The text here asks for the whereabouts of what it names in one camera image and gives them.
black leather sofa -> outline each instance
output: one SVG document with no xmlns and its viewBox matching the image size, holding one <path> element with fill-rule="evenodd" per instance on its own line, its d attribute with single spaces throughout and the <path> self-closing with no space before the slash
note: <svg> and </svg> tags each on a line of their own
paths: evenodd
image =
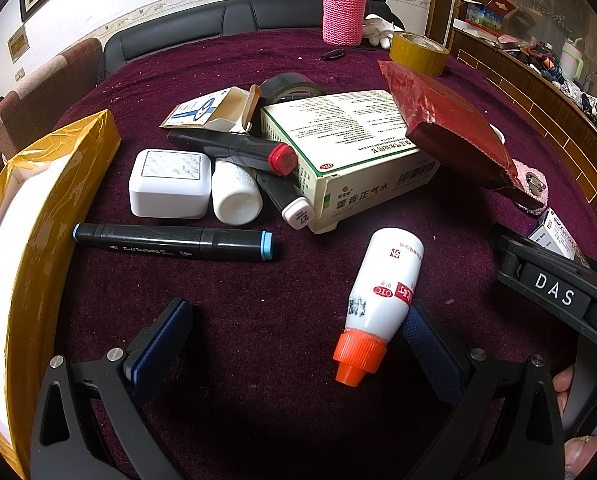
<svg viewBox="0 0 597 480">
<path fill-rule="evenodd" d="M 386 0 L 367 0 L 377 14 L 401 28 Z M 180 10 L 114 34 L 102 56 L 101 79 L 152 52 L 183 43 L 274 28 L 322 27 L 323 0 L 226 0 Z"/>
</svg>

orange cap nozzle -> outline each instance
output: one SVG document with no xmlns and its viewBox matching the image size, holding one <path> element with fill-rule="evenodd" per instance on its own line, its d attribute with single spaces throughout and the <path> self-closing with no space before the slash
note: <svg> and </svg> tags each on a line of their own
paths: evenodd
<svg viewBox="0 0 597 480">
<path fill-rule="evenodd" d="M 336 380 L 347 386 L 358 386 L 367 372 L 378 370 L 385 353 L 387 341 L 373 334 L 349 328 L 341 334 L 334 351 L 339 362 Z"/>
</svg>

purple velvet tablecloth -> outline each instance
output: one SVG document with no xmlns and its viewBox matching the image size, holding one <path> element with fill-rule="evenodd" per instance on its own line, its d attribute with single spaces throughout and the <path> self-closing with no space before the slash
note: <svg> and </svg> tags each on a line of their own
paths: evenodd
<svg viewBox="0 0 597 480">
<path fill-rule="evenodd" d="M 387 89 L 383 51 L 347 49 L 335 61 L 320 31 L 279 30 L 187 44 L 132 62 L 60 125 L 109 108 L 121 137 L 89 222 L 153 224 L 130 211 L 136 154 L 170 148 L 158 125 L 181 102 L 280 72 L 300 72 L 329 93 Z M 449 58 L 441 81 L 499 127 L 511 155 L 542 171 L 549 205 L 597 259 L 597 218 L 551 145 L 472 68 Z M 487 243 L 502 222 L 526 232 L 534 218 L 510 200 L 440 168 L 424 187 L 374 207 L 324 235 L 294 231 L 266 200 L 249 228 L 274 232 L 271 263 L 191 262 L 77 247 L 63 294 L 56 350 L 74 362 L 129 343 L 176 296 L 197 305 L 192 338 L 147 418 L 190 478 L 392 479 L 427 447 L 449 407 L 438 401 L 397 335 L 375 376 L 358 388 L 334 381 L 331 358 L 365 248 L 379 228 L 416 234 L 425 255 L 415 297 L 467 346 L 498 358 L 539 352 L 552 370 L 571 364 L 575 333 L 496 281 Z M 220 226 L 211 212 L 189 222 Z M 115 455 L 124 468 L 103 421 Z"/>
</svg>

green stripe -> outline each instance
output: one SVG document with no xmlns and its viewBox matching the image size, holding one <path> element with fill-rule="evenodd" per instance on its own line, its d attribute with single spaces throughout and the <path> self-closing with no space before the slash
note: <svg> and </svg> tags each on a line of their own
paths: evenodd
<svg viewBox="0 0 597 480">
<path fill-rule="evenodd" d="M 309 157 L 305 155 L 305 153 L 303 153 L 303 151 L 296 145 L 296 142 L 294 142 L 291 137 L 288 135 L 288 133 L 280 126 L 280 124 L 277 123 L 277 121 L 274 119 L 274 117 L 272 117 L 270 115 L 270 113 L 265 110 L 265 108 L 262 109 L 262 111 L 265 113 L 265 115 L 267 115 L 267 117 L 270 118 L 270 120 L 272 120 L 272 122 L 274 124 L 276 124 L 277 128 L 283 132 L 283 134 L 285 134 L 285 137 L 287 138 L 287 140 L 290 142 L 290 144 L 294 147 L 294 149 L 301 154 L 301 156 L 303 157 L 303 159 L 306 161 L 307 164 L 309 164 L 309 167 L 312 168 L 313 172 L 315 174 L 317 174 L 317 176 L 325 176 L 328 173 L 336 173 L 337 171 L 341 171 L 341 170 L 347 170 L 347 168 L 352 168 L 354 166 L 360 166 L 361 164 L 365 164 L 366 162 L 372 162 L 373 160 L 379 160 L 381 158 L 386 158 L 388 156 L 392 156 L 392 155 L 398 155 L 399 153 L 406 153 L 406 152 L 411 152 L 411 150 L 418 150 L 418 146 L 414 146 L 413 148 L 405 148 L 404 150 L 401 150 L 400 152 L 393 152 L 393 153 L 386 153 L 385 155 L 378 155 L 375 156 L 373 158 L 368 158 L 366 160 L 362 160 L 360 162 L 355 162 L 354 164 L 349 164 L 347 166 L 343 166 L 342 168 L 335 168 L 333 170 L 329 170 L 329 171 L 319 171 L 317 170 L 313 164 L 312 161 L 309 160 Z"/>
</svg>

white and green medicine box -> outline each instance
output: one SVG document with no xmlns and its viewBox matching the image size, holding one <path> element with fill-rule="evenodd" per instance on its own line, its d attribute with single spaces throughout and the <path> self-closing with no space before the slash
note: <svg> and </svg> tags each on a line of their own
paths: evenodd
<svg viewBox="0 0 597 480">
<path fill-rule="evenodd" d="M 296 150 L 294 177 L 319 234 L 345 218 L 427 184 L 439 163 L 405 137 L 384 90 L 313 97 L 264 107 L 263 136 Z"/>
</svg>

